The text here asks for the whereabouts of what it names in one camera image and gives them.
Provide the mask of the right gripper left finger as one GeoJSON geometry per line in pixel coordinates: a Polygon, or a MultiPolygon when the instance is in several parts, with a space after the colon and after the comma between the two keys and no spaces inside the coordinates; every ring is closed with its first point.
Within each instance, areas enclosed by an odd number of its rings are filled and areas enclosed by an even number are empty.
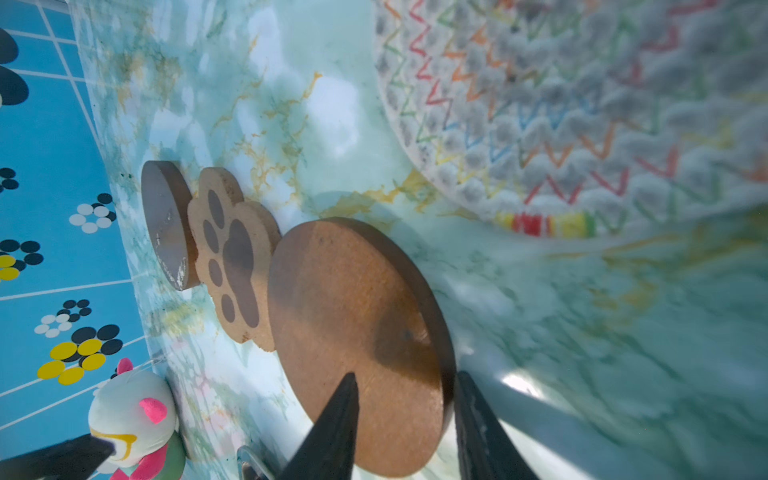
{"type": "Polygon", "coordinates": [[[351,479],[359,411],[356,376],[349,372],[278,479],[351,479]]]}

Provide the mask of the metal serving tray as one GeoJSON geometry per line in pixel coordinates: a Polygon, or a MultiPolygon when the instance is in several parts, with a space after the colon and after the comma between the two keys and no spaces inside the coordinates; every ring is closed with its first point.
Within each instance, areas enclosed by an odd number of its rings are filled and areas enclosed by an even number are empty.
{"type": "Polygon", "coordinates": [[[237,462],[240,480],[272,479],[268,469],[262,464],[253,449],[249,446],[242,446],[238,448],[237,462]]]}

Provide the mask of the plush toy with glasses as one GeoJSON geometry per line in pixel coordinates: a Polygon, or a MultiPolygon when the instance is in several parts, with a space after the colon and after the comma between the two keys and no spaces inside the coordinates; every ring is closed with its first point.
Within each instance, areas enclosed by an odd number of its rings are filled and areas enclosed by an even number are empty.
{"type": "Polygon", "coordinates": [[[113,479],[183,476],[186,453],[168,382],[124,358],[96,393],[88,414],[90,433],[114,446],[104,467],[113,479]]]}

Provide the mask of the multicolour woven round coaster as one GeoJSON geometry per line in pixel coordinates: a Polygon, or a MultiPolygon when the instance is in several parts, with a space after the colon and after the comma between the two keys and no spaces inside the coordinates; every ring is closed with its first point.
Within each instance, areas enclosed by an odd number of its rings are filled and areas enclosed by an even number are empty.
{"type": "Polygon", "coordinates": [[[590,238],[767,200],[763,1],[377,1],[414,168],[474,215],[590,238]]]}

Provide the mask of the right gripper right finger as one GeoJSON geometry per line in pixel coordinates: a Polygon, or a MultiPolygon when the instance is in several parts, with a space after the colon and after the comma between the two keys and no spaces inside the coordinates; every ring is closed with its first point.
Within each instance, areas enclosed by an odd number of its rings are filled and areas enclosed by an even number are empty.
{"type": "Polygon", "coordinates": [[[465,371],[456,374],[454,403],[462,479],[538,479],[465,371]]]}

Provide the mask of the cork paw print coaster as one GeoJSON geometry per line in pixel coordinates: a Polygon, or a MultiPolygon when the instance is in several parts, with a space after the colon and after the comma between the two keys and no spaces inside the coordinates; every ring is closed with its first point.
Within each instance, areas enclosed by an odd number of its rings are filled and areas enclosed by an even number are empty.
{"type": "Polygon", "coordinates": [[[281,239],[274,217],[246,199],[234,175],[220,167],[201,171],[187,216],[198,249],[196,271],[224,332],[273,352],[268,277],[281,239]]]}

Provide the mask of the brown wooden round coaster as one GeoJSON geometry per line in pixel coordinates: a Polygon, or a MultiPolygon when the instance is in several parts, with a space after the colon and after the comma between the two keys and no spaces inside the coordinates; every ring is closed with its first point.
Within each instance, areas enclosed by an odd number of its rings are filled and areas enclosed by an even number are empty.
{"type": "Polygon", "coordinates": [[[452,418],[456,358],[410,257],[359,220],[302,223],[274,252],[268,307],[276,351],[306,414],[317,420],[353,373],[357,466],[391,478],[424,468],[452,418]]]}

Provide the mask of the dark brown round coaster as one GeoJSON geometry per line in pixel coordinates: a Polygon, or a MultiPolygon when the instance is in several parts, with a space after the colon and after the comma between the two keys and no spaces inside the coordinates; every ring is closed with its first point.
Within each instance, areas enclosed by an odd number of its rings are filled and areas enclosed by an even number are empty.
{"type": "Polygon", "coordinates": [[[176,164],[147,161],[141,197],[150,243],[166,279],[177,291],[198,286],[198,251],[187,215],[192,194],[176,164]]]}

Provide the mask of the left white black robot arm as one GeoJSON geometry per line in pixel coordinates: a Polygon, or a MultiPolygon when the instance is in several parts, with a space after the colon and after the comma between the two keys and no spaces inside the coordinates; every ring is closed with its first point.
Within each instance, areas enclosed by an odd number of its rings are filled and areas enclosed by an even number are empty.
{"type": "Polygon", "coordinates": [[[86,434],[1,462],[2,479],[88,479],[115,453],[109,440],[86,434]]]}

